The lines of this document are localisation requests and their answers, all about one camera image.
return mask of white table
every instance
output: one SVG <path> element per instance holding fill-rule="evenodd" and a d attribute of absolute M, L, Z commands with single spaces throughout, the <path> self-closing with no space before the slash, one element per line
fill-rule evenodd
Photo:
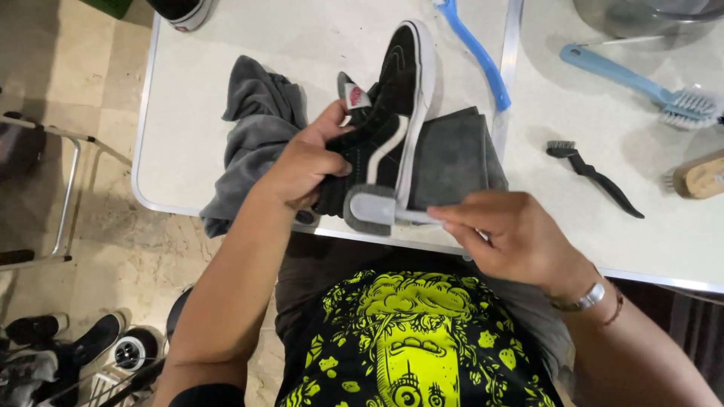
<path fill-rule="evenodd" d="M 724 148 L 724 136 L 710 135 L 714 130 L 677 133 L 658 125 L 655 109 L 628 90 L 560 62 L 557 53 L 566 42 L 602 38 L 580 21 L 570 0 L 529 1 L 518 52 L 522 4 L 458 0 L 464 23 L 493 60 L 502 61 L 512 90 L 507 140 L 495 140 L 499 153 L 505 147 L 511 189 L 532 192 L 604 274 L 724 293 L 724 250 L 717 236 L 724 230 L 724 216 L 716 212 L 722 197 L 685 201 L 662 193 L 656 182 L 659 172 Z M 241 54 L 300 84 L 313 119 L 337 97 L 340 70 L 362 86 L 371 85 L 395 26 L 416 18 L 430 28 L 439 56 L 429 117 L 468 106 L 494 116 L 481 69 L 431 0 L 219 0 L 212 13 L 191 34 L 174 31 L 158 16 L 154 21 L 132 174 L 136 197 L 148 208 L 198 216 L 214 195 L 233 126 L 220 116 L 231 67 Z M 642 51 L 646 58 L 641 60 L 658 61 L 644 73 L 676 88 L 686 76 L 674 56 L 702 49 L 719 52 L 713 60 L 721 68 L 721 46 L 702 41 L 676 51 Z M 546 156 L 545 141 L 559 138 L 578 141 L 584 159 L 619 184 L 647 219 L 625 214 L 589 181 Z M 381 238 L 356 233 L 336 217 L 322 217 L 315 227 L 297 229 L 464 253 L 438 227 L 394 227 L 390 238 Z"/>

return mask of grey microfiber towel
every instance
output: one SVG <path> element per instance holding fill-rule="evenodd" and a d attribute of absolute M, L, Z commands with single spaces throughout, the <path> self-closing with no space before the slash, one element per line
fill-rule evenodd
<path fill-rule="evenodd" d="M 307 126 L 299 85 L 267 72 L 257 61 L 240 56 L 231 71 L 223 120 L 238 120 L 227 136 L 226 172 L 216 195 L 201 210 L 210 238 L 224 235 L 254 183 L 279 158 L 287 142 Z"/>
<path fill-rule="evenodd" d="M 409 209 L 458 204 L 476 190 L 508 190 L 485 116 L 470 107 L 424 124 L 415 150 Z"/>

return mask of red logo patch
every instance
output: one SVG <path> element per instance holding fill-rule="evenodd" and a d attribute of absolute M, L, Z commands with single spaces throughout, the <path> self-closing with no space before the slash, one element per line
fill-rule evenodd
<path fill-rule="evenodd" d="M 362 99 L 362 89 L 359 86 L 355 86 L 350 92 L 350 104 L 352 107 L 357 106 Z"/>

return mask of white side stripe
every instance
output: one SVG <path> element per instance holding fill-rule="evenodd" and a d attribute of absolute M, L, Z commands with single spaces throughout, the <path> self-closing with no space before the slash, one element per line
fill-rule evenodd
<path fill-rule="evenodd" d="M 395 132 L 388 141 L 382 144 L 382 146 L 375 150 L 375 152 L 369 157 L 369 164 L 367 166 L 368 184 L 377 183 L 377 169 L 379 167 L 379 162 L 382 161 L 382 159 L 394 150 L 395 147 L 397 147 L 403 140 L 405 140 L 407 129 L 410 124 L 410 118 L 402 115 L 398 115 L 397 118 L 400 120 L 400 126 L 397 128 L 397 132 Z"/>

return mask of blue brush handle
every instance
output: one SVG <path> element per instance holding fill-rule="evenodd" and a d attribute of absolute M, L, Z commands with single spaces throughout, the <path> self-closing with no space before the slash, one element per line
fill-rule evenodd
<path fill-rule="evenodd" d="M 651 80 L 582 46 L 576 44 L 564 46 L 560 51 L 560 58 L 574 67 L 579 67 L 639 91 L 655 104 L 665 106 L 673 97 L 671 92 Z"/>
<path fill-rule="evenodd" d="M 488 55 L 485 51 L 485 48 L 480 45 L 478 40 L 475 39 L 473 34 L 468 30 L 463 22 L 460 21 L 456 0 L 446 0 L 444 4 L 440 4 L 437 8 L 445 15 L 445 18 L 447 18 L 452 31 L 460 37 L 464 44 L 470 49 L 470 52 L 472 52 L 476 59 L 478 59 L 478 63 L 483 68 L 483 72 L 485 72 L 485 76 L 487 77 L 490 91 L 495 97 L 496 109 L 499 112 L 504 112 L 510 107 L 510 97 L 508 95 L 508 91 L 505 89 L 505 84 L 500 76 L 500 71 L 495 66 L 495 62 L 493 62 L 492 58 L 490 58 L 490 55 Z"/>

